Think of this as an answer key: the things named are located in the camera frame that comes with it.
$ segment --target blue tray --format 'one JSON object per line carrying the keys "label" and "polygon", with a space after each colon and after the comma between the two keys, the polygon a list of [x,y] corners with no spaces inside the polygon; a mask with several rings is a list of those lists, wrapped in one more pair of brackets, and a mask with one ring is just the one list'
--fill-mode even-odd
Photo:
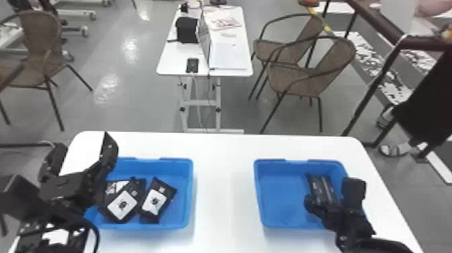
{"label": "blue tray", "polygon": [[120,157],[116,167],[108,174],[107,181],[128,180],[132,176],[146,178],[146,189],[155,176],[178,190],[158,224],[141,223],[139,215],[135,215],[124,224],[112,223],[97,211],[97,206],[88,209],[85,212],[85,218],[102,229],[176,229],[188,225],[192,210],[193,163],[191,160]]}
{"label": "blue tray", "polygon": [[329,176],[338,198],[342,178],[347,177],[338,161],[259,159],[254,162],[254,180],[258,197],[260,220],[266,227],[324,229],[322,221],[304,207],[311,190],[306,173]]}

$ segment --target wicker chair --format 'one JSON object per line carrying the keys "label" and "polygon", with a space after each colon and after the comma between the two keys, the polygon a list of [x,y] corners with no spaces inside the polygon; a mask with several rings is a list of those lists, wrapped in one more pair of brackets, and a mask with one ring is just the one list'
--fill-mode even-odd
{"label": "wicker chair", "polygon": [[[296,44],[306,44],[318,40],[334,40],[333,45],[313,69],[302,68],[298,64],[287,64],[279,62],[280,55]],[[268,67],[268,80],[270,87],[276,92],[278,102],[260,130],[262,134],[268,123],[278,109],[281,101],[286,95],[308,98],[316,98],[319,106],[319,130],[323,131],[322,125],[322,100],[320,94],[335,80],[342,70],[353,60],[355,49],[353,43],[347,39],[335,36],[316,36],[282,45],[272,51],[264,64]]]}
{"label": "wicker chair", "polygon": [[[307,21],[306,25],[304,26],[304,28],[302,29],[302,31],[300,32],[300,34],[298,35],[298,37],[295,41],[297,41],[297,40],[300,41],[300,40],[304,40],[306,38],[315,37],[324,30],[325,24],[324,24],[323,19],[317,15],[313,15],[313,14],[309,14],[309,13],[295,13],[295,14],[286,15],[283,17],[278,17],[274,20],[270,20],[269,22],[267,22],[264,25],[264,27],[262,28],[259,39],[254,41],[254,52],[253,52],[253,55],[251,56],[251,60],[253,60],[254,56],[256,56],[262,64],[262,70],[261,70],[259,76],[262,76],[262,74],[264,73],[264,71],[265,71],[264,63],[267,61],[269,55],[274,51],[274,49],[279,48],[282,45],[286,44],[284,42],[277,42],[277,41],[262,39],[267,27],[270,24],[273,24],[275,22],[287,20],[287,19],[293,18],[293,17],[310,17],[310,19]],[[285,48],[284,52],[282,52],[280,54],[279,61],[282,63],[288,63],[288,64],[298,63],[301,60],[301,58],[303,58],[303,56],[305,55],[307,50],[314,44],[315,44],[315,41],[307,41],[306,43],[298,43],[298,44],[294,44],[293,46],[287,47],[287,48]],[[308,58],[311,58],[311,55],[312,55],[312,47],[311,47],[311,52],[309,53]],[[253,93],[258,86],[259,80],[260,80],[260,77],[258,78],[257,82],[254,84],[254,87],[248,96],[249,100],[253,96]],[[268,77],[266,77],[266,79],[264,80],[264,83],[262,84],[261,88],[259,89],[256,99],[259,98],[267,81],[268,81]]]}
{"label": "wicker chair", "polygon": [[[51,78],[67,67],[90,91],[93,89],[72,66],[66,64],[61,48],[61,25],[55,16],[45,11],[21,11],[1,20],[0,25],[17,17],[24,31],[23,41],[29,56],[20,63],[0,60],[0,92],[6,87],[47,91],[60,129],[64,131],[50,86],[50,84],[55,87],[58,85]],[[11,124],[1,102],[0,111],[5,122]]]}

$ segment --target white desk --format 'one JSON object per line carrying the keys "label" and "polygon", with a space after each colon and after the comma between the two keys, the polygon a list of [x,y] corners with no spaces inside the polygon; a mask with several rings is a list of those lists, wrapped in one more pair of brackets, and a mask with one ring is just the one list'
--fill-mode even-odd
{"label": "white desk", "polygon": [[[182,44],[180,42],[166,42],[165,47],[163,48],[163,52],[161,53],[159,64],[157,66],[157,74],[158,75],[168,75],[179,77],[178,89],[179,89],[179,104],[180,114],[182,117],[182,128],[184,132],[204,132],[204,129],[189,129],[188,128],[188,107],[189,106],[213,106],[215,109],[218,109],[216,112],[216,127],[215,129],[208,129],[209,132],[216,133],[243,133],[243,130],[234,130],[234,129],[221,129],[221,77],[249,77],[253,75],[253,67],[250,56],[250,49],[248,47],[248,37],[246,34],[246,26],[245,20],[243,18],[243,9],[241,7],[235,6],[225,6],[222,8],[223,11],[229,12],[229,15],[233,16],[241,26],[238,28],[232,28],[228,30],[222,31],[213,31],[209,30],[212,36],[212,40],[222,40],[222,38],[226,38],[224,36],[228,36],[230,34],[234,34],[235,42],[237,45],[243,47],[243,51],[246,52],[248,61],[246,62],[246,69],[215,69],[210,70],[207,65],[207,62],[202,53],[201,47],[199,44]],[[199,18],[201,15],[201,9],[189,9],[188,16]],[[171,24],[171,28],[169,29],[169,34],[167,40],[174,40],[177,38],[176,36],[176,20],[182,16],[180,10],[177,10],[173,22]],[[186,73],[187,67],[187,59],[189,58],[198,58],[198,73],[194,73],[193,75]],[[192,88],[192,79],[193,77],[207,77],[210,75],[215,78],[215,100],[192,100],[191,99],[191,88]]]}
{"label": "white desk", "polygon": [[[105,253],[339,253],[334,233],[267,229],[259,217],[253,163],[259,158],[335,159],[349,176],[367,182],[364,209],[380,238],[405,243],[422,253],[380,175],[359,141],[351,137],[215,135],[186,133],[110,133],[119,156],[186,157],[194,164],[192,217],[177,230],[121,232],[101,230]],[[97,160],[103,132],[78,134],[61,172],[78,172]],[[87,253],[92,247],[87,246]]]}

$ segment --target white label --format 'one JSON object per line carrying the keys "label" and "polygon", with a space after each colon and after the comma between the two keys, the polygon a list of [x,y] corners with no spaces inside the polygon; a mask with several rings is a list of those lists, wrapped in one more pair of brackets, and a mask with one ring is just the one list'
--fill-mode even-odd
{"label": "white label", "polygon": [[124,219],[137,205],[137,201],[126,191],[121,192],[108,206],[108,210],[119,220]]}
{"label": "white label", "polygon": [[43,240],[48,240],[48,245],[62,244],[66,245],[69,239],[69,232],[64,229],[58,229],[42,234]]}
{"label": "white label", "polygon": [[165,204],[166,196],[156,190],[152,189],[143,203],[143,210],[151,212],[154,215],[159,214],[160,208]]}

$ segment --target gray floor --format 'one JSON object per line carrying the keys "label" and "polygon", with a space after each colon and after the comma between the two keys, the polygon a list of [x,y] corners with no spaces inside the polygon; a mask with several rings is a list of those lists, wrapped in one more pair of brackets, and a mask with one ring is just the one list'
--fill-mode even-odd
{"label": "gray floor", "polygon": [[[259,7],[254,1],[229,2],[243,7],[250,42],[258,37],[263,24],[269,19],[305,11],[295,0],[259,1]],[[90,37],[68,35],[69,42],[65,46],[76,57],[73,66],[93,86],[94,92],[88,92],[70,72],[61,73],[55,79],[60,84],[56,96],[66,126],[66,131],[62,133],[45,92],[6,89],[1,93],[1,99],[12,125],[0,122],[3,124],[0,127],[2,142],[50,140],[69,144],[77,133],[86,130],[182,130],[176,80],[160,77],[155,72],[178,3],[138,1],[138,4],[138,12],[129,1],[117,1],[111,7],[62,6],[65,9],[94,9],[98,12],[98,20],[94,22],[71,20],[72,25],[87,24]],[[9,13],[11,11],[6,3],[0,2],[0,17]],[[268,38],[290,41],[295,38],[293,28],[302,25],[299,20],[275,25],[269,30]],[[328,46],[328,43],[317,46],[314,59],[318,61]],[[275,95],[269,89],[264,90],[258,101],[247,101],[260,71],[257,62],[254,67],[253,77],[225,79],[223,82],[222,123],[225,128],[245,129],[247,134],[256,134],[276,103]],[[341,132],[365,91],[365,82],[352,67],[348,67],[322,95],[322,135],[338,135]],[[310,107],[307,100],[297,98],[284,100],[266,133],[319,135],[316,106],[314,103]],[[374,122],[381,109],[381,103],[373,98],[352,135],[366,140],[375,137],[379,131]],[[209,113],[202,113],[203,120],[208,118]],[[190,125],[197,127],[196,114],[192,115]],[[399,143],[405,140],[405,134],[396,128],[385,141]],[[38,166],[47,151],[46,148],[0,150],[0,174],[20,173],[36,182]],[[450,252],[452,188],[445,186],[430,166],[416,164],[409,156],[385,159],[373,150],[369,150],[369,155],[424,251]],[[6,238],[0,238],[2,252],[7,251],[17,227],[16,221],[9,217],[7,221],[11,233]]]}

